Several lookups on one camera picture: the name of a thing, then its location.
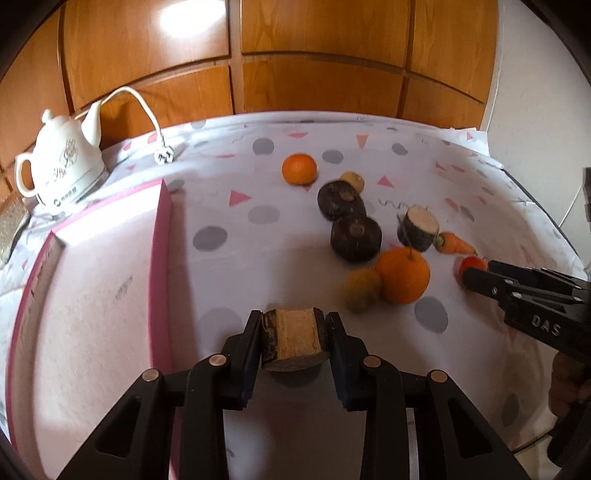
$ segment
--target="wooden cabinet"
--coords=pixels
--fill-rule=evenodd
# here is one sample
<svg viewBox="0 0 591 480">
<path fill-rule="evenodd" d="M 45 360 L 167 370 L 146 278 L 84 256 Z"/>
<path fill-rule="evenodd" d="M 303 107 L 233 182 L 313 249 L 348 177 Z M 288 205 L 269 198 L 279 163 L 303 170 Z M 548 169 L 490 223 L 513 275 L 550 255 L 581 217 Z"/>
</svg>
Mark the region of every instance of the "wooden cabinet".
<svg viewBox="0 0 591 480">
<path fill-rule="evenodd" d="M 227 66 L 196 70 L 137 86 L 160 127 L 233 114 Z M 119 94 L 100 109 L 106 148 L 125 138 L 154 130 L 152 122 L 131 95 Z"/>
<path fill-rule="evenodd" d="M 496 0 L 415 0 L 410 70 L 486 102 L 497 22 Z"/>
<path fill-rule="evenodd" d="M 479 127 L 485 105 L 432 80 L 408 80 L 402 118 L 441 128 Z"/>
<path fill-rule="evenodd" d="M 305 57 L 244 64 L 247 112 L 327 110 L 395 116 L 401 85 L 400 74 Z"/>
<path fill-rule="evenodd" d="M 59 12 L 29 39 L 0 82 L 0 162 L 6 169 L 37 138 L 46 108 L 69 113 L 58 53 Z"/>
<path fill-rule="evenodd" d="M 321 52 L 404 66 L 410 0 L 243 0 L 242 51 Z"/>
<path fill-rule="evenodd" d="M 10 195 L 8 181 L 0 176 L 0 203 L 2 203 L 8 195 Z"/>
<path fill-rule="evenodd" d="M 164 127 L 234 104 L 479 127 L 497 21 L 496 0 L 67 0 L 0 81 L 0 174 L 45 108 L 78 113 L 122 85 Z M 101 118 L 103 147 L 153 130 L 130 96 Z"/>
<path fill-rule="evenodd" d="M 229 55 L 225 0 L 69 0 L 65 8 L 76 110 L 153 73 Z"/>
</svg>

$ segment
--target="red tomato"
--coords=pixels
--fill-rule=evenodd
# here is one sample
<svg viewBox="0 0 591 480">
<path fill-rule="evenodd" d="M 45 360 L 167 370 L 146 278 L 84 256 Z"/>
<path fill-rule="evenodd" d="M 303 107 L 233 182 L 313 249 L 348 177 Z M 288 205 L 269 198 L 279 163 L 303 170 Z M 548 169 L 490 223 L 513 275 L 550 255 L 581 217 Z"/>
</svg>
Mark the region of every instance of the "red tomato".
<svg viewBox="0 0 591 480">
<path fill-rule="evenodd" d="M 479 268 L 480 270 L 487 270 L 488 269 L 488 262 L 480 257 L 466 257 L 460 263 L 460 268 L 458 270 L 458 275 L 460 278 L 460 282 L 462 281 L 462 276 L 467 268 L 474 267 Z"/>
</svg>

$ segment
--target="white tablecloth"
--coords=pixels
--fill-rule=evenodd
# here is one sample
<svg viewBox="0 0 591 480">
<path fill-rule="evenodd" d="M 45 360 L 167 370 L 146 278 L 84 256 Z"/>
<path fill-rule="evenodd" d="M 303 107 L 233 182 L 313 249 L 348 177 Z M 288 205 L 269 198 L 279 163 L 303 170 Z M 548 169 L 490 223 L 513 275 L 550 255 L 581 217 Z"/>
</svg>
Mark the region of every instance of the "white tablecloth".
<svg viewBox="0 0 591 480">
<path fill-rule="evenodd" d="M 316 203 L 320 186 L 353 170 L 365 178 L 362 197 L 382 227 L 382 250 L 398 245 L 397 214 L 419 204 L 481 256 L 585 277 L 549 218 L 488 157 L 485 133 L 286 112 L 194 122 L 166 129 L 165 137 L 176 151 L 167 166 L 154 162 L 154 134 L 106 150 L 111 175 L 78 208 L 165 179 L 174 199 L 168 314 L 176 369 L 219 351 L 253 309 L 318 307 L 339 311 L 349 334 L 400 370 L 448 372 L 511 446 L 549 425 L 553 351 L 505 327 L 495 302 L 459 287 L 453 271 L 461 257 L 429 249 L 431 282 L 421 300 L 352 315 L 339 290 L 355 267 L 332 253 L 330 223 Z M 281 177 L 283 160 L 297 152 L 319 165 L 309 189 Z M 38 206 L 0 271 L 4 357 L 22 288 L 56 221 Z M 4 368 L 0 364 L 2 415 Z M 0 416 L 2 427 L 4 420 Z M 340 407 L 327 365 L 316 376 L 289 380 L 260 372 L 248 409 L 226 415 L 232 478 L 358 478 L 363 423 L 362 414 Z"/>
</svg>

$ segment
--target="kettle spout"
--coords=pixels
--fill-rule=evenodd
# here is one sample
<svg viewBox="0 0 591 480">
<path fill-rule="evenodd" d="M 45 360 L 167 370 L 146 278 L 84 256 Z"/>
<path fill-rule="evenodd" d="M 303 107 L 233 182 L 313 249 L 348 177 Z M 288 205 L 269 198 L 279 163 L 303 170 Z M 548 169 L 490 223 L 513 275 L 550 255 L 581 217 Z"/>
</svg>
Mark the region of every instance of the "kettle spout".
<svg viewBox="0 0 591 480">
<path fill-rule="evenodd" d="M 100 106 L 101 100 L 93 103 L 82 122 L 82 134 L 93 147 L 98 148 L 100 144 Z"/>
</svg>

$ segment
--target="mandarin orange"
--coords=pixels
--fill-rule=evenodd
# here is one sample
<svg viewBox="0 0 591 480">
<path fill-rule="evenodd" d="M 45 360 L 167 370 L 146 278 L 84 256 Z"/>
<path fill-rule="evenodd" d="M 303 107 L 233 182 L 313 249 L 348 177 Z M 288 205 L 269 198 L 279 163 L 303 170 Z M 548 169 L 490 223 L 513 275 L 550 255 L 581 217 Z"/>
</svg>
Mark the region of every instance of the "mandarin orange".
<svg viewBox="0 0 591 480">
<path fill-rule="evenodd" d="M 281 174 L 290 185 L 309 185 L 318 174 L 314 159 L 305 153 L 294 153 L 283 161 Z"/>
<path fill-rule="evenodd" d="M 382 277 L 382 297 L 390 303 L 417 301 L 429 285 L 431 270 L 423 256 L 412 248 L 384 252 L 375 264 Z"/>
</svg>

